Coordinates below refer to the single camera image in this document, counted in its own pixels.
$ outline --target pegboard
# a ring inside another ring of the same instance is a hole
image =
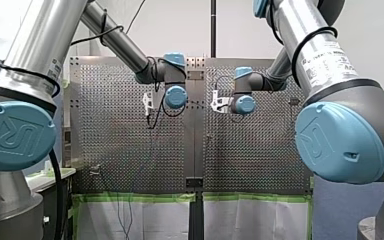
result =
[[[216,82],[220,97],[232,95],[236,67],[263,71],[271,61],[207,59],[205,65],[209,105]],[[253,97],[256,110],[243,119],[206,109],[205,191],[308,194],[311,173],[294,140],[295,119],[304,101],[300,88],[290,78],[286,90],[254,92]]]
[[[70,73],[74,190],[184,192],[182,118],[160,114],[148,129],[142,98],[154,86],[111,57],[72,58]]]
[[[283,92],[254,93],[257,109],[243,120],[207,107],[216,81],[220,94],[231,96],[237,66],[263,71],[271,63],[206,59],[204,79],[186,84],[192,105],[179,118],[161,114],[150,131],[142,97],[154,86],[137,84],[117,58],[73,58],[72,159],[80,169],[74,190],[185,192],[186,177],[203,176],[204,191],[309,194],[311,173],[294,142],[304,96],[293,81]]]

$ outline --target metal bracket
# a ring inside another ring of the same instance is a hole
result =
[[[204,180],[202,177],[186,178],[186,188],[202,188],[204,186]]]
[[[211,108],[214,112],[229,113],[229,106],[233,101],[232,97],[218,97],[218,90],[213,90],[213,101]]]
[[[145,105],[145,116],[149,116],[150,110],[155,109],[155,107],[159,107],[161,99],[164,97],[163,91],[160,92],[146,92],[143,94],[142,102]]]
[[[154,102],[152,101],[152,92],[144,93],[142,102],[145,105],[145,116],[149,116],[149,111],[154,109]]]
[[[205,76],[205,59],[200,57],[192,57],[186,59],[187,80],[204,80]]]

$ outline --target ur logo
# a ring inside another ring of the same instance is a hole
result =
[[[317,165],[333,153],[333,149],[322,127],[315,118],[298,135],[298,139],[311,159]]]
[[[6,117],[0,126],[0,152],[33,157],[44,126]]]

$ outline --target light blue joint cap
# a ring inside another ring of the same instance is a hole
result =
[[[267,0],[254,0],[254,4],[253,4],[254,16],[257,18],[265,18],[267,5],[268,5]]]
[[[56,129],[42,108],[0,103],[0,171],[18,171],[42,161],[55,144]]]
[[[165,103],[172,109],[179,109],[186,104],[188,94],[186,90],[180,86],[170,87],[165,95]]]
[[[164,60],[177,65],[179,67],[185,67],[185,56],[183,53],[172,52],[164,54]]]
[[[235,70],[235,79],[241,78],[245,75],[251,74],[252,68],[251,67],[238,67]]]
[[[238,114],[246,115],[254,112],[255,101],[251,96],[244,95],[236,100],[235,106]]]
[[[337,103],[313,103],[298,115],[295,130],[302,160],[320,177],[353,184],[382,177],[382,141],[353,110]]]

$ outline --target cable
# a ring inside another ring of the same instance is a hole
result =
[[[55,155],[54,149],[49,153],[51,159],[52,168],[54,169],[55,175],[55,186],[57,189],[57,219],[55,223],[55,240],[61,240],[62,237],[62,222],[64,215],[64,193],[61,179],[61,171],[58,164],[57,156]]]
[[[159,59],[158,59],[158,62],[164,62],[164,63],[166,63],[166,64],[168,64],[168,65],[170,65],[170,66],[176,68],[177,70],[179,70],[179,71],[183,74],[183,76],[184,76],[185,79],[188,78],[188,76],[186,75],[185,70],[183,70],[183,69],[180,68],[179,66],[177,66],[177,65],[175,65],[175,64],[173,64],[173,63],[171,63],[171,62],[169,62],[169,61],[167,61],[167,60],[165,60],[165,59],[163,59],[163,58],[159,58]]]
[[[103,33],[97,34],[97,35],[95,35],[93,37],[88,37],[88,38],[83,38],[83,39],[76,40],[76,41],[72,42],[70,44],[70,46],[73,46],[73,45],[76,45],[76,44],[79,44],[79,43],[82,43],[82,42],[87,42],[87,41],[90,41],[90,40],[93,40],[93,39],[96,39],[96,38],[103,37],[104,35],[107,35],[108,33],[111,33],[111,32],[113,32],[113,31],[115,31],[117,29],[121,29],[121,31],[123,31],[124,27],[121,26],[121,25],[118,25],[118,26],[113,27],[113,28],[111,28],[111,29],[109,29],[109,30],[107,30],[107,31],[105,31]]]
[[[274,37],[276,38],[276,40],[283,45],[283,41],[282,39],[279,37],[279,35],[277,34],[277,31],[276,31],[276,27],[274,25],[274,0],[270,0],[270,22],[271,22],[271,29],[272,29],[272,32],[273,32],[273,35]]]
[[[149,161],[152,161],[153,159],[153,144],[152,144],[152,129],[150,129],[149,131]],[[136,186],[136,182],[137,182],[137,179],[141,176],[143,170],[145,169],[146,167],[146,163],[147,162],[142,162],[141,166],[139,167],[137,173],[135,174],[135,177],[133,178],[133,181],[132,181],[132,185],[131,185],[131,188],[130,188],[130,192],[131,192],[131,195],[129,197],[129,214],[130,214],[130,223],[129,223],[129,227],[127,228],[127,233],[126,233],[126,239],[129,239],[129,233],[130,233],[130,229],[132,227],[132,224],[133,224],[133,211],[132,211],[132,195],[135,191],[135,186]]]
[[[232,79],[232,76],[222,75],[216,79],[216,82],[214,83],[214,90],[218,90],[218,81],[223,78],[229,78]]]
[[[151,115],[148,115],[146,117],[146,121],[148,122],[148,129],[155,129],[155,127],[157,126],[157,122],[158,122],[158,117],[160,116],[160,112],[161,112],[161,108],[164,104],[164,97],[161,99],[161,102],[160,102],[160,106],[158,107],[158,111],[157,111],[157,116],[155,117],[155,121],[154,121],[154,124],[152,124],[151,126]]]
[[[171,118],[175,118],[175,117],[182,115],[182,113],[185,111],[185,108],[186,108],[186,106],[183,106],[182,109],[178,113],[171,115],[167,112],[166,108],[164,107],[164,103],[161,106],[163,107],[164,114],[167,115],[167,117],[171,117]]]
[[[152,69],[151,69],[151,77],[154,79],[154,90],[155,92],[158,92],[160,89],[161,83],[158,82],[158,66],[157,66],[157,60],[154,57],[146,57],[149,61],[152,61]]]
[[[43,78],[44,80],[46,80],[47,82],[52,84],[52,86],[55,88],[55,92],[52,94],[52,97],[58,96],[58,94],[61,92],[61,87],[58,84],[58,82],[55,81],[54,79],[52,79],[51,77],[48,77],[48,76],[46,76],[46,75],[44,75],[42,73],[29,71],[29,70],[23,69],[23,68],[10,67],[10,66],[5,65],[5,61],[1,61],[0,62],[0,68],[5,69],[5,70],[25,73],[25,74],[29,74],[29,75],[33,75],[33,76],[36,76],[36,77]]]
[[[295,83],[299,87],[301,87],[301,86],[300,86],[299,81],[298,81],[298,75],[297,75],[297,69],[296,69],[296,65],[297,65],[297,61],[298,61],[298,56],[301,53],[301,50],[304,48],[305,44],[307,44],[309,41],[311,41],[315,36],[317,36],[319,34],[325,34],[325,33],[333,33],[335,38],[338,37],[338,30],[336,30],[334,27],[330,27],[330,26],[322,27],[322,28],[317,29],[314,32],[309,33],[298,44],[297,48],[295,49],[295,52],[294,52],[294,55],[293,55],[292,61],[291,61],[291,67],[292,67],[292,76],[294,77]]]
[[[135,22],[136,17],[139,15],[139,12],[140,12],[140,10],[142,9],[143,4],[145,3],[145,1],[146,1],[146,0],[143,0],[143,1],[141,2],[141,4],[139,5],[139,8],[138,8],[138,10],[136,11],[135,16],[133,17],[132,21],[131,21],[130,24],[129,24],[129,27],[127,28],[126,34],[129,34],[129,32],[130,32],[130,28],[132,28],[132,25],[133,25],[133,23]]]
[[[105,27],[107,26],[107,17],[108,17],[108,11],[107,11],[107,9],[104,9],[104,14],[102,15],[102,20],[101,20],[101,33],[105,32]],[[104,35],[102,35],[99,38],[99,41],[101,42],[102,46],[104,46],[104,47],[107,46],[104,43]]]

